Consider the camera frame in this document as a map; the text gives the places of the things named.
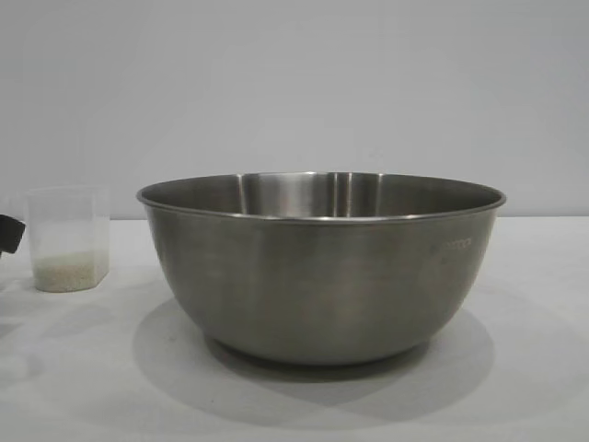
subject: gray background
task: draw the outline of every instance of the gray background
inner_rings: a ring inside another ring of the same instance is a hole
[[[365,170],[589,215],[589,2],[0,0],[0,198]]]

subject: black object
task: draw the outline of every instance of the black object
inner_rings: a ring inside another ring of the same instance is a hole
[[[25,225],[10,216],[0,215],[0,254],[14,253],[25,232]]]

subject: bowl rim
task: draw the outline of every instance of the bowl rim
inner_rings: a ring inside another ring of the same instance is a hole
[[[476,207],[469,207],[468,209],[453,210],[448,212],[432,212],[428,214],[419,215],[384,215],[384,216],[350,216],[350,217],[336,217],[336,216],[277,216],[277,215],[255,215],[255,214],[240,214],[236,212],[218,212],[215,210],[204,210],[194,209],[190,207],[181,207],[173,204],[159,203],[150,200],[144,194],[154,189],[157,186],[164,184],[178,183],[182,181],[205,179],[205,178],[223,178],[223,177],[238,177],[243,178],[246,176],[276,176],[276,175],[323,175],[330,173],[341,173],[341,174],[359,174],[359,175],[376,175],[382,176],[395,176],[405,177],[414,179],[426,179],[426,180],[439,180],[452,182],[454,184],[463,184],[479,188],[482,191],[494,193],[497,197],[495,201],[490,204],[484,204]],[[358,225],[358,224],[374,224],[374,223],[407,223],[415,221],[426,221],[436,220],[445,218],[455,218],[458,216],[476,215],[483,212],[495,210],[507,202],[507,196],[505,193],[483,184],[476,182],[465,181],[465,180],[451,180],[447,178],[421,176],[421,175],[408,175],[398,173],[377,173],[377,172],[343,172],[343,171],[306,171],[306,172],[254,172],[254,173],[228,173],[219,175],[204,175],[191,178],[182,178],[178,180],[165,180],[150,184],[140,189],[135,195],[137,200],[145,206],[152,207],[158,210],[164,210],[172,213],[180,213],[186,215],[206,216],[206,217],[222,217],[222,218],[234,218],[243,220],[258,220],[258,221],[272,221],[279,223],[301,223],[301,224],[319,224],[319,225]]]

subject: metal mixing bowl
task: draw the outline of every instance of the metal mixing bowl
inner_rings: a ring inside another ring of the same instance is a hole
[[[368,173],[262,173],[139,191],[178,302],[242,352],[367,362],[428,340],[456,313],[505,196]]]

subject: clear plastic container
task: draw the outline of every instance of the clear plastic container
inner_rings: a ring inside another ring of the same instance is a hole
[[[95,287],[109,272],[109,193],[103,187],[39,189],[26,196],[35,286],[45,292]]]

